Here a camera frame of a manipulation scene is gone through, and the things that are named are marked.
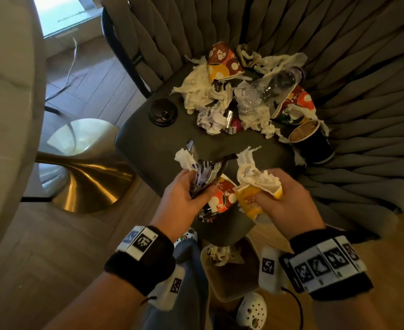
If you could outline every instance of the left hand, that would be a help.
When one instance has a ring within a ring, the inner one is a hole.
[[[161,203],[151,224],[163,232],[173,243],[190,227],[195,216],[216,193],[217,186],[211,185],[195,199],[190,197],[190,184],[195,171],[182,170],[167,186]]]

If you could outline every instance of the crocs shoe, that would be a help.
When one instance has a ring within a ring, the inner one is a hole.
[[[260,330],[266,322],[266,317],[267,307],[263,297],[255,292],[246,294],[238,308],[237,324],[252,330]]]
[[[187,238],[195,240],[196,242],[198,241],[198,233],[195,232],[195,230],[193,228],[189,228],[188,231],[183,234],[180,238],[178,238],[176,240],[176,242],[174,243],[175,248],[177,246],[177,244],[183,240],[186,240]]]

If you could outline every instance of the window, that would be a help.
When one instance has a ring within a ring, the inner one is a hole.
[[[34,0],[34,2],[44,37],[60,33],[101,13],[92,0]]]

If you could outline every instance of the hand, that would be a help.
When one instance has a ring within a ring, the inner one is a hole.
[[[260,192],[254,200],[284,237],[290,240],[307,231],[326,227],[309,191],[282,169],[270,169],[268,173],[280,178],[282,199],[275,200],[270,194]]]
[[[211,185],[195,199],[190,197],[190,183],[195,171],[182,170],[167,186],[161,203],[151,224],[159,228],[174,243],[190,227],[194,217],[216,193],[217,186]]]

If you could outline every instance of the white cord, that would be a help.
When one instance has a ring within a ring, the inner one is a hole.
[[[73,64],[75,64],[75,59],[77,58],[77,49],[78,49],[78,44],[77,41],[75,40],[75,38],[73,38],[73,42],[75,43],[75,49],[73,50],[73,61],[72,61],[72,65],[70,66],[70,69],[67,73],[67,78],[66,78],[66,84],[64,85],[63,88],[58,89],[56,92],[53,92],[52,94],[50,94],[49,96],[46,97],[45,101],[50,100],[51,98],[57,96],[58,94],[62,93],[64,90],[67,89],[68,87],[68,83],[69,83],[69,76],[70,76],[70,72],[72,71],[73,68]]]

